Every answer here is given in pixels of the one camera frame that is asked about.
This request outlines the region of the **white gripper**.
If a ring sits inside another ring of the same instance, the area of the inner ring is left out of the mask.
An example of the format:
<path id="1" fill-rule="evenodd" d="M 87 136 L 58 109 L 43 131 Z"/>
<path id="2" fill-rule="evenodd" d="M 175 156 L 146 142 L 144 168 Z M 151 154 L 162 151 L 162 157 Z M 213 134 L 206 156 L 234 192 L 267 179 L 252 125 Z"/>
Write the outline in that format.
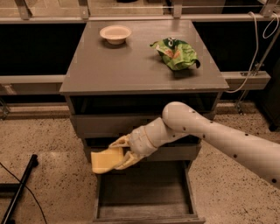
<path id="1" fill-rule="evenodd" d="M 111 143 L 109 148 L 130 147 L 122 161 L 114 169 L 124 170 L 138 163 L 143 156 L 148 157 L 158 149 L 159 128 L 154 125 L 140 126 L 134 129 L 130 134 L 121 136 Z"/>

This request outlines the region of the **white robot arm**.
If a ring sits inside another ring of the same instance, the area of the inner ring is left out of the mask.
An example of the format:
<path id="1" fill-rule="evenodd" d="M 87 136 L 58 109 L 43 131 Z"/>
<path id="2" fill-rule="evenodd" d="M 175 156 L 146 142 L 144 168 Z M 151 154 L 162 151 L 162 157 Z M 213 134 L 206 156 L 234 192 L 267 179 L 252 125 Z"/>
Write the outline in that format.
<path id="1" fill-rule="evenodd" d="M 164 144 L 182 137 L 198 137 L 276 188 L 280 188 L 280 144 L 210 121 L 188 105 L 168 103 L 158 119 L 114 141 L 110 146 L 128 147 L 117 168 L 125 169 L 150 156 Z"/>

